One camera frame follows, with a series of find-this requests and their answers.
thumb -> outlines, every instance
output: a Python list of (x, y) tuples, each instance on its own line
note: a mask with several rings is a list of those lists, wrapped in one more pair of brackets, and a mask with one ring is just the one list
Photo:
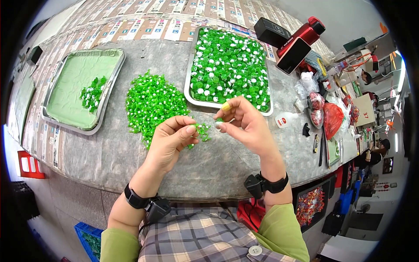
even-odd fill
[(176, 133), (171, 135), (171, 146), (175, 148), (182, 142), (186, 141), (186, 139), (190, 138), (196, 131), (196, 127), (192, 125), (187, 125), (179, 129)]
[(224, 122), (220, 124), (220, 130), (222, 133), (229, 134), (232, 138), (237, 139), (238, 141), (242, 142), (246, 140), (247, 133), (237, 126)]

workbench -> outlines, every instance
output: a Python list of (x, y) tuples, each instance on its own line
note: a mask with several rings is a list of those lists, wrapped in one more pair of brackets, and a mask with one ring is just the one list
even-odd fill
[[(45, 57), (39, 62), (39, 71), (33, 75), (37, 90), (30, 103), (22, 146), (69, 179), (103, 190), (122, 192), (147, 155), (141, 142), (142, 135), (128, 132), (125, 99), (130, 82), (150, 69), (151, 74), (164, 74), (166, 80), (183, 91), (192, 43), (141, 39), (113, 40), (94, 46), (100, 49), (122, 48), (127, 58), (110, 95), (101, 128), (96, 134), (86, 136), (52, 125), (40, 117), (40, 106), (47, 84), (51, 81), (56, 65), (54, 62), (71, 49), (81, 49), (79, 45), (73, 48), (66, 46), (72, 41), (70, 38), (78, 38), (77, 34), (82, 35), (80, 32), (63, 33), (40, 45)], [(60, 50), (61, 46), (65, 47), (64, 51)], [(357, 147), (355, 139), (351, 139), (348, 133), (343, 141), (342, 161), (328, 169), (327, 159), (323, 157), (323, 165), (319, 167), (320, 154), (312, 150), (315, 134), (321, 137), (321, 130), (311, 125), (308, 113), (300, 114), (290, 126), (279, 129), (275, 116), (280, 112), (296, 112), (293, 104), (298, 94), (294, 85), (298, 77), (296, 74), (284, 74), (275, 65), (275, 62), (267, 61), (274, 113), (265, 119), (284, 159), (290, 183), (295, 187), (336, 170), (341, 163), (357, 156)], [(33, 68), (25, 65), (22, 72), (28, 70)], [(19, 87), (19, 81), (20, 78), (14, 88)], [(193, 115), (199, 123), (212, 126), (209, 129), (212, 140), (201, 142), (191, 150), (186, 148), (180, 153), (177, 164), (165, 176), (159, 195), (180, 201), (249, 197), (243, 182), (248, 175), (259, 172), (259, 157), (240, 142), (215, 129), (212, 117), (216, 110), (194, 107), (189, 103), (188, 108), (192, 111), (189, 115)], [(310, 137), (302, 135), (305, 123), (309, 123)]]

left hand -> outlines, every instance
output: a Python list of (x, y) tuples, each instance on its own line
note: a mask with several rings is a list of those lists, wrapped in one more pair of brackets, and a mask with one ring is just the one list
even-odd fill
[(199, 142), (196, 139), (198, 132), (190, 124), (196, 124), (196, 121), (187, 116), (175, 116), (158, 125), (144, 164), (162, 175), (172, 170), (179, 152)]

wrist-mounted camera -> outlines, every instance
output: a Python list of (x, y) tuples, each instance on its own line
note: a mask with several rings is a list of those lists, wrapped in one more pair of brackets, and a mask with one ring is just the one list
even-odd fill
[(167, 198), (161, 198), (158, 194), (154, 197), (142, 198), (137, 195), (134, 190), (129, 188), (129, 183), (125, 187), (124, 193), (128, 204), (130, 204), (133, 208), (145, 209), (147, 212), (146, 218), (149, 223), (157, 222), (159, 219), (169, 214), (172, 210), (169, 206), (169, 200)]
[(255, 176), (248, 176), (244, 182), (244, 187), (255, 199), (261, 199), (265, 191), (276, 194), (284, 190), (285, 186), (288, 184), (288, 174), (286, 172), (285, 174), (285, 178), (276, 182), (270, 182), (262, 176), (261, 172), (259, 172), (259, 174)]

tray of green candy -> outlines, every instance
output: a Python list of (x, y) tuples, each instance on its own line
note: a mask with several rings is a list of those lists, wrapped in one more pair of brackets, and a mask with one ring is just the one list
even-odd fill
[(262, 115), (273, 112), (272, 94), (263, 47), (247, 35), (199, 26), (189, 54), (186, 99), (196, 106), (221, 108), (243, 96)]
[[(102, 125), (109, 95), (124, 61), (122, 49), (83, 49), (65, 55), (48, 85), (42, 118), (84, 135), (96, 133)], [(91, 103), (86, 106), (87, 96), (82, 99), (82, 93), (89, 88), (89, 94), (94, 94), (98, 88), (100, 92), (95, 93), (99, 98), (90, 97)], [(74, 121), (83, 117), (87, 125)]]

